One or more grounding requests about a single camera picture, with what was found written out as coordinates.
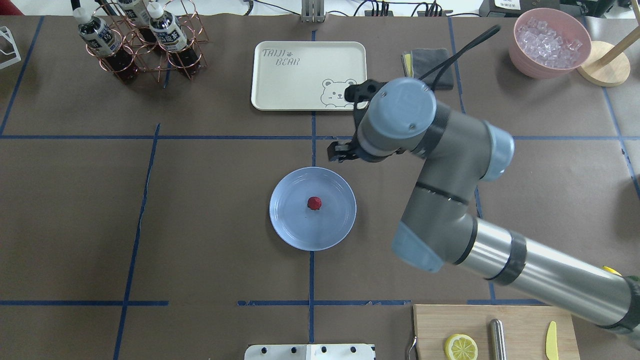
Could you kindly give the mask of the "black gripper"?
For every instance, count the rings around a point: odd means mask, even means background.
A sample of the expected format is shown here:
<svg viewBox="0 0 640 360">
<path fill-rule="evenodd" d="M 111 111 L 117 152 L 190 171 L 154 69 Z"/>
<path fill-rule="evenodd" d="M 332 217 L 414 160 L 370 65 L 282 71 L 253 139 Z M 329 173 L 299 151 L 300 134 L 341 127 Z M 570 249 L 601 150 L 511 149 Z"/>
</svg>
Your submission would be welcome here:
<svg viewBox="0 0 640 360">
<path fill-rule="evenodd" d="M 369 163 L 381 162 L 380 156 L 372 155 L 364 150 L 357 135 L 354 135 L 350 142 L 331 142 L 327 146 L 327 153 L 331 154 L 330 162 L 342 163 L 358 160 L 358 158 Z"/>
</svg>

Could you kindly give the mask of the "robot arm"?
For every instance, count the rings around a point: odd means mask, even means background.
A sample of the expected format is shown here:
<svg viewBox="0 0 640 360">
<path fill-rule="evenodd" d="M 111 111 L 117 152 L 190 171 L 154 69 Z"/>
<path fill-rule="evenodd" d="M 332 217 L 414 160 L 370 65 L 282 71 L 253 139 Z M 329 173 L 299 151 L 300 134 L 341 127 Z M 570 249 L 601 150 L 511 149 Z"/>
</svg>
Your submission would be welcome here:
<svg viewBox="0 0 640 360">
<path fill-rule="evenodd" d="M 469 212 L 480 182 L 500 178 L 514 137 L 437 100 L 422 80 L 348 82 L 355 132 L 327 147 L 329 161 L 381 162 L 410 153 L 423 160 L 391 248 L 407 264 L 445 264 L 557 306 L 639 348 L 639 282 L 555 250 Z"/>
</svg>

